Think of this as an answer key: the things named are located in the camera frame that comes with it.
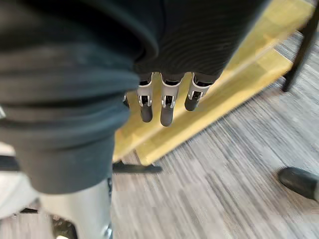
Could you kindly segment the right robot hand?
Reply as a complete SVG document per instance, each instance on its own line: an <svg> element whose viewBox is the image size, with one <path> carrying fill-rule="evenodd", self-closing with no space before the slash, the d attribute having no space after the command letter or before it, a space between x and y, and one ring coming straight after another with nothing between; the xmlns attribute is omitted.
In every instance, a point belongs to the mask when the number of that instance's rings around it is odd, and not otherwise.
<svg viewBox="0 0 319 239"><path fill-rule="evenodd" d="M55 236L110 239L115 132L127 92L160 72L212 83L267 0L3 0L0 139Z"/></svg>

